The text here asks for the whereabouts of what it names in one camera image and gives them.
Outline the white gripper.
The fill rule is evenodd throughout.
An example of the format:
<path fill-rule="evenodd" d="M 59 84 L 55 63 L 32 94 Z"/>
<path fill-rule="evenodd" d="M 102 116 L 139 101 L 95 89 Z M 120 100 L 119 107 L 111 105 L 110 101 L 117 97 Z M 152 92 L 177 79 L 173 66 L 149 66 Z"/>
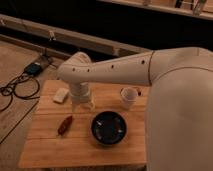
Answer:
<path fill-rule="evenodd" d="M 77 110 L 78 104 L 86 103 L 86 108 L 89 110 L 95 109 L 95 104 L 91 101 L 91 90 L 88 83 L 70 84 L 70 96 L 72 101 L 72 112 Z"/>

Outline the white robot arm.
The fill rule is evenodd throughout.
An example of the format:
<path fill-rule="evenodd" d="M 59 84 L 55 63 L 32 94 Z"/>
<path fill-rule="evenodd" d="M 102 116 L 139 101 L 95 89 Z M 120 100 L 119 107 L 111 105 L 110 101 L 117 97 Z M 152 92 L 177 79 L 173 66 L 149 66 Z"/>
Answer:
<path fill-rule="evenodd" d="M 77 52 L 58 76 L 76 100 L 90 82 L 148 86 L 147 171 L 213 171 L 213 51 L 173 48 L 101 62 Z"/>

